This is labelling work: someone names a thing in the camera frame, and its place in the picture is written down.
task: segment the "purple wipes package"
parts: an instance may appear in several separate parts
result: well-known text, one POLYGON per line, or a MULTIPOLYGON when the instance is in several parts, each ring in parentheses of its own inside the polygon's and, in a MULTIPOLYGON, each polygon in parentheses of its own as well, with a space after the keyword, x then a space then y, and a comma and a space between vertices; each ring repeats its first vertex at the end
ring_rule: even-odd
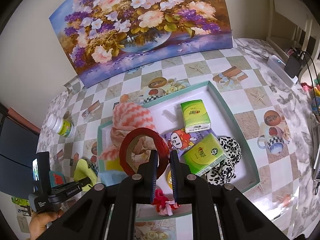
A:
POLYGON ((161 136, 167 142, 169 150, 176 150, 178 152, 178 156, 180 157, 190 150, 194 145, 200 142, 209 133, 212 133, 217 138, 211 129, 186 133, 184 128, 177 129, 161 136))

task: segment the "red strip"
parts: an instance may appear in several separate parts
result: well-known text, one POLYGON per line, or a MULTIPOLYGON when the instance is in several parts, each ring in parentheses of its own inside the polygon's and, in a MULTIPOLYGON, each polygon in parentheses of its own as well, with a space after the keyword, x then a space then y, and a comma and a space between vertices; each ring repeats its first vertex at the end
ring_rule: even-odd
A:
POLYGON ((132 140, 135 139, 138 136, 146 135, 153 139, 156 149, 159 154, 159 166, 157 169, 157 179, 164 173, 165 169, 168 166, 169 163, 169 148, 167 144, 163 141, 162 137, 155 131, 149 129, 149 128, 137 128, 130 133, 126 135, 124 138, 119 152, 119 158, 120 158, 120 165, 123 168, 124 172, 132 176, 136 172, 131 168, 131 166, 127 163, 127 157, 128 159, 131 159, 131 151, 128 149, 129 145, 132 143, 132 140))

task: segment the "human hand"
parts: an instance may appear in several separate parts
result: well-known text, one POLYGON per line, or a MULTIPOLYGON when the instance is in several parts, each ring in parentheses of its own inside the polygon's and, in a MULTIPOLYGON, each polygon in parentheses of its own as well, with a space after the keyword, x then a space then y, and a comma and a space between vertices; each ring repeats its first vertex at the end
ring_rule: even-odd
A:
POLYGON ((44 231, 46 231, 46 225, 49 222, 56 220, 63 215, 63 210, 58 212, 33 212, 32 218, 29 224, 30 240, 36 240, 44 231))

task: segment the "white bottle cap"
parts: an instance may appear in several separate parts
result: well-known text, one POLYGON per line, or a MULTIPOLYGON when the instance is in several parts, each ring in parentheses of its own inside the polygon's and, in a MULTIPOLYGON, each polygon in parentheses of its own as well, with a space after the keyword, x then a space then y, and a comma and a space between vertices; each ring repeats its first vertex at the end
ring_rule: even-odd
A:
POLYGON ((47 121, 47 127, 49 129, 52 129, 54 127, 54 125, 56 124, 57 119, 58 118, 54 114, 50 114, 48 121, 47 121))

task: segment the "canvas painting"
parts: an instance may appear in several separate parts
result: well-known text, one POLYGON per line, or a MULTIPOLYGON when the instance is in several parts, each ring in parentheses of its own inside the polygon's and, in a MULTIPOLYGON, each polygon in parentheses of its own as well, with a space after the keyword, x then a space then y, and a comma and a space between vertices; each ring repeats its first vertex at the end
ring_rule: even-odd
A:
POLYGON ((85 87, 158 60, 232 47, 225 0, 66 0, 50 22, 85 87))

